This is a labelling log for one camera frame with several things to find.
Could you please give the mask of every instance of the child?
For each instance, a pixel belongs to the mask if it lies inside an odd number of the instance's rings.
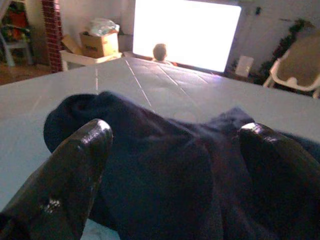
[[[176,63],[172,64],[171,62],[165,60],[167,57],[167,46],[163,43],[159,43],[155,45],[153,49],[153,56],[154,56],[154,59],[152,61],[154,62],[167,64],[171,66],[177,66]]]

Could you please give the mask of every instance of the white chair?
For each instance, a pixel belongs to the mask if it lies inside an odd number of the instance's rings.
[[[320,34],[301,39],[273,64],[263,86],[275,83],[320,97]]]
[[[5,59],[6,59],[6,62],[9,67],[15,66],[15,61],[14,61],[14,58],[12,57],[12,54],[10,51],[11,49],[23,49],[23,53],[27,59],[27,63],[29,65],[34,64],[33,59],[32,59],[32,55],[31,55],[31,51],[30,51],[30,47],[27,42],[25,42],[24,40],[20,40],[17,42],[6,42],[4,36],[2,36],[1,32],[0,32],[0,40],[3,44]]]

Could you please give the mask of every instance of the brick column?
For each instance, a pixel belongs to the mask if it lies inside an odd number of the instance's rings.
[[[48,48],[51,72],[62,71],[60,52],[63,50],[62,25],[59,0],[41,0],[46,32],[46,44]]]

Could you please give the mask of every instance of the wooden floor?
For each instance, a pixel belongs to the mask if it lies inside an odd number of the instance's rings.
[[[0,85],[10,84],[26,79],[32,79],[43,75],[51,74],[49,66],[46,65],[27,65],[25,63],[16,64],[9,67],[0,62]]]

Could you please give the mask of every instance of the plastic bag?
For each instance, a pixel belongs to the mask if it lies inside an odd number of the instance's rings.
[[[120,26],[109,19],[95,18],[89,23],[89,35],[102,37],[110,32],[119,32]]]

